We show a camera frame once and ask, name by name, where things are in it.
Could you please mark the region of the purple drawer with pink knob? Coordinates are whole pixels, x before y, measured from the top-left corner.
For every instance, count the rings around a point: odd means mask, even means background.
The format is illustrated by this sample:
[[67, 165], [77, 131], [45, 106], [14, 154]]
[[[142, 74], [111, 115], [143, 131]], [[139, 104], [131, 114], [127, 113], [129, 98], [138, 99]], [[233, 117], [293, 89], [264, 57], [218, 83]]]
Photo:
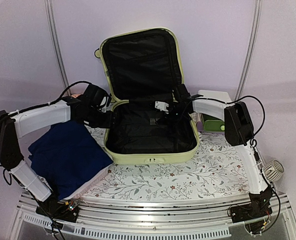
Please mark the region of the purple drawer with pink knob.
[[197, 127], [197, 130], [198, 130], [199, 132], [202, 132], [202, 131], [204, 130], [204, 128], [203, 128], [203, 123], [202, 123], [201, 120], [199, 120], [199, 121], [196, 122], [196, 127]]

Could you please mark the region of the frosted glass spray bottle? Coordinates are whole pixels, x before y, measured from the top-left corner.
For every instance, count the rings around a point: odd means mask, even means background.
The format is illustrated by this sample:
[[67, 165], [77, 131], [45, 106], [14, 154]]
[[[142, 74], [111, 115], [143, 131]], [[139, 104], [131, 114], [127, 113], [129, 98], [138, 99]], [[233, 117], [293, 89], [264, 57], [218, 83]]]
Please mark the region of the frosted glass spray bottle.
[[151, 118], [151, 119], [150, 119], [150, 124], [151, 124], [151, 125], [158, 125], [158, 119], [156, 119], [156, 118]]

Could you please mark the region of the dark blue garment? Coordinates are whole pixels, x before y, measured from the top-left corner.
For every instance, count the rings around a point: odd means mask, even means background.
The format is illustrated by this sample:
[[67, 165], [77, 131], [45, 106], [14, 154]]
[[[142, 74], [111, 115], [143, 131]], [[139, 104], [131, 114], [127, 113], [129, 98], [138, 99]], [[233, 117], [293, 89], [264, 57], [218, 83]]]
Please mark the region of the dark blue garment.
[[66, 200], [75, 190], [112, 164], [87, 128], [75, 121], [52, 125], [29, 148], [31, 168]]

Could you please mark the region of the light green hard-shell suitcase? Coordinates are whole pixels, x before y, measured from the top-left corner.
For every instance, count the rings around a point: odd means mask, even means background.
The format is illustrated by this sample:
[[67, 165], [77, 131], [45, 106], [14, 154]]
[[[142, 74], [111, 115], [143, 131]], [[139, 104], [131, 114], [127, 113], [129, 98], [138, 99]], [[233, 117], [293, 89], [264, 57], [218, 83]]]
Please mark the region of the light green hard-shell suitcase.
[[[199, 144], [191, 118], [161, 124], [166, 114], [155, 101], [175, 101], [173, 90], [184, 84], [178, 41], [165, 27], [142, 29], [104, 40], [96, 52], [114, 103], [106, 129], [105, 150], [120, 165], [173, 164], [193, 158]], [[151, 125], [150, 119], [158, 119]]]

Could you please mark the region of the green drawer with knob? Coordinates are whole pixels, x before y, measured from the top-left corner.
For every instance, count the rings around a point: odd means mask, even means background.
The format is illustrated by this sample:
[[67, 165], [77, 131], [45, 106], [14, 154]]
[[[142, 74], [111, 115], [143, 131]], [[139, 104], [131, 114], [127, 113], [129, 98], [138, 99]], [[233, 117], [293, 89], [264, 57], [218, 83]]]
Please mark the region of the green drawer with knob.
[[224, 121], [213, 116], [202, 116], [203, 129], [207, 132], [223, 132], [225, 131]]

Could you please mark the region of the white plastic mesh basket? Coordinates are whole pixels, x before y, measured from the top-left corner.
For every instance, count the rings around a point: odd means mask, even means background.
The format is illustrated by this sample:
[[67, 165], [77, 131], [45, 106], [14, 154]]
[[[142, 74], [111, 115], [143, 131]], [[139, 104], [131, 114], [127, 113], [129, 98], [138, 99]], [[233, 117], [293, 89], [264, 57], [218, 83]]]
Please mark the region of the white plastic mesh basket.
[[102, 178], [104, 178], [108, 174], [109, 166], [100, 170], [93, 178], [84, 183], [81, 187], [75, 190], [68, 199], [79, 199], [83, 194], [85, 194], [88, 190], [90, 190], [95, 184], [97, 184]]

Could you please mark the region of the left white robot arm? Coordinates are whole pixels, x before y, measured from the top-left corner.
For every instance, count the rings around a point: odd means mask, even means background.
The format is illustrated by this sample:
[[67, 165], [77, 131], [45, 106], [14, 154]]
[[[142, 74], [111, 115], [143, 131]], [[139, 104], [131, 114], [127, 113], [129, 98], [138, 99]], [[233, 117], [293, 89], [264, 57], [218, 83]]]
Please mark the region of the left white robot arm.
[[47, 103], [0, 111], [0, 167], [51, 217], [62, 213], [55, 200], [77, 198], [112, 164], [89, 132], [109, 127], [110, 101], [104, 89], [88, 84], [77, 97], [61, 94]]

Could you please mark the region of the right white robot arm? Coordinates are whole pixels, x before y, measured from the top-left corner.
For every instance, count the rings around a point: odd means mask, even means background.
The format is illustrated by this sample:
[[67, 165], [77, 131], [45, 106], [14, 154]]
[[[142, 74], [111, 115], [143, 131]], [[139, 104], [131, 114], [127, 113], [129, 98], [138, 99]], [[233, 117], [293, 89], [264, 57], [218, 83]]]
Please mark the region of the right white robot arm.
[[254, 129], [253, 122], [244, 98], [231, 100], [224, 91], [199, 90], [190, 95], [185, 85], [181, 84], [175, 91], [176, 104], [165, 100], [154, 103], [156, 109], [173, 114], [180, 121], [186, 113], [209, 115], [224, 122], [226, 141], [237, 150], [242, 160], [249, 182], [249, 198], [251, 203], [246, 213], [250, 218], [257, 218], [266, 209], [272, 197], [272, 188], [259, 167], [260, 157], [256, 151], [255, 136], [259, 132]]

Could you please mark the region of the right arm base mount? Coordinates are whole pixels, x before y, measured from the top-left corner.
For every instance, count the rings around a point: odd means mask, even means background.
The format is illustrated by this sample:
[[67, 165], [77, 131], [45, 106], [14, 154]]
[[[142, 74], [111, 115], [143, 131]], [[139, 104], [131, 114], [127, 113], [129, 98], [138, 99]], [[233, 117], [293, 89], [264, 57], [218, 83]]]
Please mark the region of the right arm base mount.
[[252, 235], [259, 235], [263, 233], [271, 220], [271, 197], [272, 190], [270, 188], [260, 194], [249, 193], [250, 203], [234, 204], [228, 208], [227, 214], [233, 223], [249, 221], [244, 225], [246, 231]]

